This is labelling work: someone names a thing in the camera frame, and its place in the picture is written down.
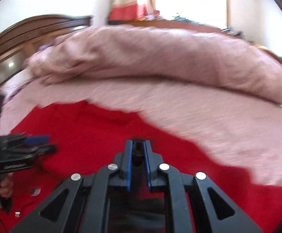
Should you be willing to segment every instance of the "red bedsheet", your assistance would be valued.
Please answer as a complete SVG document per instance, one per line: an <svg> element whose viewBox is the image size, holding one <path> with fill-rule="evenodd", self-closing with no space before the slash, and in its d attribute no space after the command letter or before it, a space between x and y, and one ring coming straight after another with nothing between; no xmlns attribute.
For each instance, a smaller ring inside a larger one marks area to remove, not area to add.
<svg viewBox="0 0 282 233"><path fill-rule="evenodd" d="M196 144L152 127L137 113L109 111L86 101L51 104L45 108L35 107L12 132L49 134L59 150L39 161L34 169L14 174L13 207L9 215L0 211L8 230L61 180L76 172L94 173L112 162L129 138L150 140L153 151L180 172L192 175L205 172L265 233L271 233L282 220L282 187L252 184L245 169L217 164ZM39 196L30 196L34 187L41 188ZM15 211L21 212L19 219L15 218Z"/></svg>

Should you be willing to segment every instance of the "white wall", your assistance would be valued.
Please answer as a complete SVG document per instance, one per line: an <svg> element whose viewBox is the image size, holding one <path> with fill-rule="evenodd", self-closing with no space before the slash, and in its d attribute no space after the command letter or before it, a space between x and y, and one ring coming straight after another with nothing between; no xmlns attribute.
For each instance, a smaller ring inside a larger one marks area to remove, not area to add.
<svg viewBox="0 0 282 233"><path fill-rule="evenodd" d="M0 32L36 15L93 15L94 24L105 24L111 0L1 0Z"/></svg>
<svg viewBox="0 0 282 233"><path fill-rule="evenodd" d="M274 0L259 0L261 44L282 56L282 11Z"/></svg>
<svg viewBox="0 0 282 233"><path fill-rule="evenodd" d="M260 43L258 0L228 0L229 26L242 31L247 40Z"/></svg>

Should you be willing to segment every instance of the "pink duvet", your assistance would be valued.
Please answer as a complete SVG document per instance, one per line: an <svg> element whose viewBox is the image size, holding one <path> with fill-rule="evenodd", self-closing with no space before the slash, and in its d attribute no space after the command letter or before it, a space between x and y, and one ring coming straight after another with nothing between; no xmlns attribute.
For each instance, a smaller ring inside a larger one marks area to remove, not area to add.
<svg viewBox="0 0 282 233"><path fill-rule="evenodd" d="M59 37L27 65L40 78L4 106L1 134L36 105L87 99L138 111L214 160L249 169L254 182L282 185L282 66L242 40L91 27Z"/></svg>

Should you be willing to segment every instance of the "human hand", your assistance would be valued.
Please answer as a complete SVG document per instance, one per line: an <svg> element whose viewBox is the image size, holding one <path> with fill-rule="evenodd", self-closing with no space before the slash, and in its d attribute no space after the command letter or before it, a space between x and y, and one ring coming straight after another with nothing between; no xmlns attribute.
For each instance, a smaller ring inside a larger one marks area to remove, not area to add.
<svg viewBox="0 0 282 233"><path fill-rule="evenodd" d="M7 176L0 182L0 195L5 198L11 197L13 193L13 180L12 173L8 173Z"/></svg>

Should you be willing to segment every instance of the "silver screw head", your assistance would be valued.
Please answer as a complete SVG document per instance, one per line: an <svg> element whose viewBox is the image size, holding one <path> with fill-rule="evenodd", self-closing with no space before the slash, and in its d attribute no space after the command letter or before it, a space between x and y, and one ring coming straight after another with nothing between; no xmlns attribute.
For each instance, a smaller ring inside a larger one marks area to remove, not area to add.
<svg viewBox="0 0 282 233"><path fill-rule="evenodd" d="M206 179L206 174L204 172L198 172L195 174L196 178L198 178L199 180L204 180Z"/></svg>
<svg viewBox="0 0 282 233"><path fill-rule="evenodd" d="M39 187L33 188L31 196L37 196L39 194L40 194L40 188Z"/></svg>
<svg viewBox="0 0 282 233"><path fill-rule="evenodd" d="M162 163L159 165L159 169L166 171L169 169L169 165L166 163Z"/></svg>
<svg viewBox="0 0 282 233"><path fill-rule="evenodd" d="M80 180L81 179L81 175L79 173L74 173L71 175L71 180Z"/></svg>
<svg viewBox="0 0 282 233"><path fill-rule="evenodd" d="M16 211L16 212L15 212L15 218L19 218L19 217L20 217L20 214L21 214L21 213L20 213L19 211Z"/></svg>
<svg viewBox="0 0 282 233"><path fill-rule="evenodd" d="M112 171L114 171L114 170L116 170L116 169L118 168L118 165L112 163L112 164L109 164L109 165L107 166L107 168L110 169L110 170L112 170Z"/></svg>

